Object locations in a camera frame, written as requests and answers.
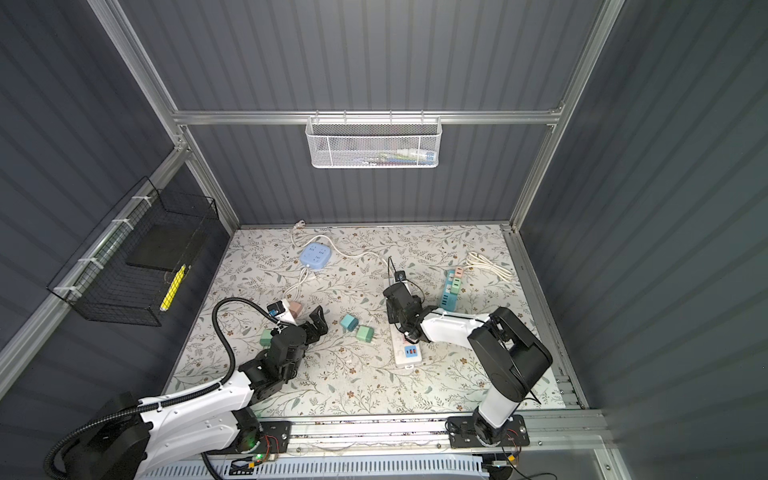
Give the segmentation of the teal plug cube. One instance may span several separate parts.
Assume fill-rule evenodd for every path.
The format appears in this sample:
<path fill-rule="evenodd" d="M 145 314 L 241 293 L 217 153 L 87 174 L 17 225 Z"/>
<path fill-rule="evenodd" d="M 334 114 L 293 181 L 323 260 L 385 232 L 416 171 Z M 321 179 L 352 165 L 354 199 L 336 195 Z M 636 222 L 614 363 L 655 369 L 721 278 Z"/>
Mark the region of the teal plug cube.
<path fill-rule="evenodd" d="M 340 325 L 345 331 L 353 332 L 358 327 L 359 320 L 351 314 L 346 314 L 342 318 Z"/>

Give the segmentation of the long white power strip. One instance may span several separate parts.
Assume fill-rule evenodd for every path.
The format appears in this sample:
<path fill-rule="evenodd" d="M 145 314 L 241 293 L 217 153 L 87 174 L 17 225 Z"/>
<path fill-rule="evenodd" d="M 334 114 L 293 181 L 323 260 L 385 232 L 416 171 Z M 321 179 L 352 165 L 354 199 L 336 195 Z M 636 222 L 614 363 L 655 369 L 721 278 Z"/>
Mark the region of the long white power strip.
<path fill-rule="evenodd" d="M 395 365 L 403 369 L 413 369 L 420 365 L 423 357 L 419 346 L 407 341 L 395 325 L 389 328 Z"/>

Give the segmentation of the green plug cube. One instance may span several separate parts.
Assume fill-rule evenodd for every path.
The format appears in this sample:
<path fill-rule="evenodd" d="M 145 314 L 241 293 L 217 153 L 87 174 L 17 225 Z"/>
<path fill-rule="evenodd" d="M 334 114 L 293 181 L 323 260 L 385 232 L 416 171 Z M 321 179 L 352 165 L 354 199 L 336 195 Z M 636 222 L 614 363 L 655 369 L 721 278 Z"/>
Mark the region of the green plug cube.
<path fill-rule="evenodd" d="M 265 329 L 262 331 L 259 339 L 259 344 L 264 348 L 269 348 L 272 343 L 272 330 L 271 329 Z"/>
<path fill-rule="evenodd" d="M 375 335 L 375 330 L 366 325 L 361 325 L 357 328 L 356 339 L 363 343 L 371 343 Z"/>

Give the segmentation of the teal small power strip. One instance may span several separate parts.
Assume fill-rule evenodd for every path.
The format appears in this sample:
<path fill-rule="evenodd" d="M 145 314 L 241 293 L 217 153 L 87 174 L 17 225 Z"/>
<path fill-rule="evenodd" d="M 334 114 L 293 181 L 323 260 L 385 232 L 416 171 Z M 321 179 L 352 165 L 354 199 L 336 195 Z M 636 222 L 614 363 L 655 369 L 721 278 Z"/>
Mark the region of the teal small power strip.
<path fill-rule="evenodd" d="M 462 288 L 463 277 L 455 277 L 454 270 L 455 268 L 446 271 L 443 293 L 440 300 L 440 307 L 446 311 L 456 310 L 458 295 Z"/>

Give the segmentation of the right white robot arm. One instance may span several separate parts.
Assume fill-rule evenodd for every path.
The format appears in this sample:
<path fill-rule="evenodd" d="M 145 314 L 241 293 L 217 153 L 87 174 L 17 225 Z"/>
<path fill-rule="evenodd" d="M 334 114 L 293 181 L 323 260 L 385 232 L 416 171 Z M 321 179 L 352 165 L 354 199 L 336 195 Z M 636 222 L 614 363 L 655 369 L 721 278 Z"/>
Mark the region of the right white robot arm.
<path fill-rule="evenodd" d="M 476 431 L 501 429 L 553 364 L 547 347 L 507 307 L 471 316 L 425 306 L 403 282 L 383 295 L 389 323 L 407 342 L 446 343 L 475 353 L 490 381 L 477 408 Z"/>

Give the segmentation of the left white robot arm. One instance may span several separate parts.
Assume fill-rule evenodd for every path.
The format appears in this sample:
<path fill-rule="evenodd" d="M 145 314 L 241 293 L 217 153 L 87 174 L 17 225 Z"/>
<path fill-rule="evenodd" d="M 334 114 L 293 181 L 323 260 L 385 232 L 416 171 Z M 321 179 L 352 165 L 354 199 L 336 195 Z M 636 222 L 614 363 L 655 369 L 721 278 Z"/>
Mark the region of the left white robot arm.
<path fill-rule="evenodd" d="M 220 380 L 141 400 L 122 394 L 57 443 L 45 471 L 55 479 L 134 479 L 196 455 L 208 463 L 213 455 L 238 454 L 259 464 L 282 454 L 290 422 L 263 424 L 251 407 L 293 379 L 307 347 L 327 332 L 316 307 L 305 323 L 275 328 L 268 348 Z"/>

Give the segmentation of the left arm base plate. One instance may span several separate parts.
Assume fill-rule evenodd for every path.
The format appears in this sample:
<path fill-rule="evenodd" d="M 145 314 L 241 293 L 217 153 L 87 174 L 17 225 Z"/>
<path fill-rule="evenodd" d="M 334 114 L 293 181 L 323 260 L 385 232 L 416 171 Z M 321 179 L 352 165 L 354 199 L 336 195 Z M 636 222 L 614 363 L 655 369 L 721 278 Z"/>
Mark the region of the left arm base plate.
<path fill-rule="evenodd" d="M 261 422 L 258 429 L 238 433 L 227 447 L 210 450 L 210 455 L 278 455 L 287 452 L 293 424 L 289 421 Z"/>

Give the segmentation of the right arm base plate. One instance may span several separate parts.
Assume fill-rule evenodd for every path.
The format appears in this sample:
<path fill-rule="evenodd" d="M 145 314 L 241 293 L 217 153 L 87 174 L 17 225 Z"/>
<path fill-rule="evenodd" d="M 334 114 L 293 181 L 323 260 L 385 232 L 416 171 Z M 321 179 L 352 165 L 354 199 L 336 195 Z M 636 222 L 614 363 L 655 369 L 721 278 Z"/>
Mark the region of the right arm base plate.
<path fill-rule="evenodd" d="M 453 449 L 530 445 L 528 429 L 521 415 L 512 415 L 501 427 L 493 427 L 479 415 L 451 416 L 445 421 L 445 429 Z"/>

